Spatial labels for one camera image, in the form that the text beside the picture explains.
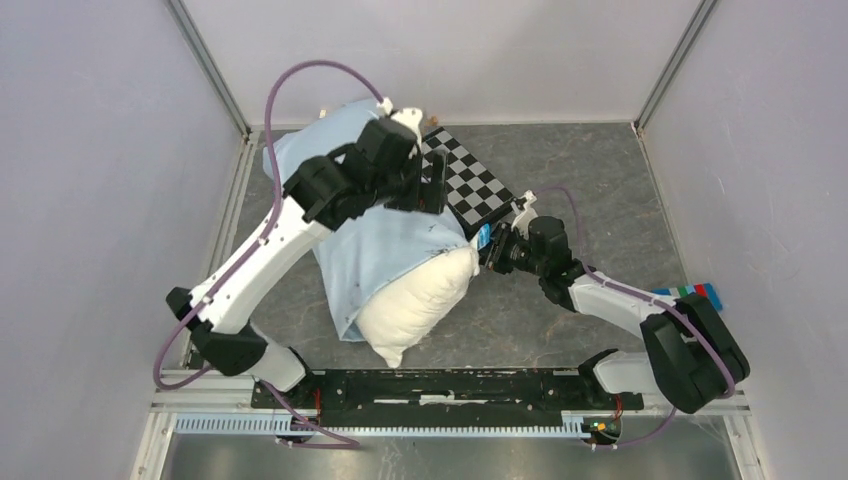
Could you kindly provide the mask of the light blue pillowcase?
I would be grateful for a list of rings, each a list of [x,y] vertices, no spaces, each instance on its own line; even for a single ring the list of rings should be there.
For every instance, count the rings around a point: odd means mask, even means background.
[[[378,117],[377,102],[348,103],[273,143],[278,170],[287,180],[306,159],[353,142],[367,121]],[[346,221],[313,249],[331,318],[342,341],[366,339],[362,310],[377,292],[439,254],[476,250],[449,210],[440,215],[372,207]]]

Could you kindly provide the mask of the white pillow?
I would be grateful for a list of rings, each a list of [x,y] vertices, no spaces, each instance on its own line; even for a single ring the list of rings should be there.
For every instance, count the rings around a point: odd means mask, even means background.
[[[360,309],[355,324],[389,368],[402,364],[418,344],[466,296],[480,273],[471,246],[445,251],[387,283]]]

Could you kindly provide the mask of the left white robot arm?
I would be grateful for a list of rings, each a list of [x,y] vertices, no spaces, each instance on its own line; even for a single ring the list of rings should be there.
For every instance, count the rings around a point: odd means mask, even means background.
[[[439,215],[445,208],[444,155],[425,152],[417,108],[365,123],[355,141],[303,160],[275,181],[266,218],[218,270],[167,297],[180,328],[210,367],[249,374],[290,407],[306,405],[314,381],[306,364],[267,339],[250,316],[269,290],[312,248],[374,207]]]

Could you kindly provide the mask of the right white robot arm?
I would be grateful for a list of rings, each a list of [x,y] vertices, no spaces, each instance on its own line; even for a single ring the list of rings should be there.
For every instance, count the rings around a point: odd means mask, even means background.
[[[608,322],[643,344],[636,353],[608,349],[578,368],[580,400],[602,408],[617,394],[657,394],[693,414],[733,394],[750,363],[709,298],[657,294],[611,279],[574,257],[561,220],[541,216],[525,230],[484,226],[474,245],[482,267],[537,277],[545,297],[570,312]]]

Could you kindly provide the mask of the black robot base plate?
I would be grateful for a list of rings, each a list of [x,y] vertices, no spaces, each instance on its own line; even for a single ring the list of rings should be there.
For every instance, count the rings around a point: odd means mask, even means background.
[[[327,369],[284,395],[325,427],[553,427],[568,412],[640,410],[575,369]]]

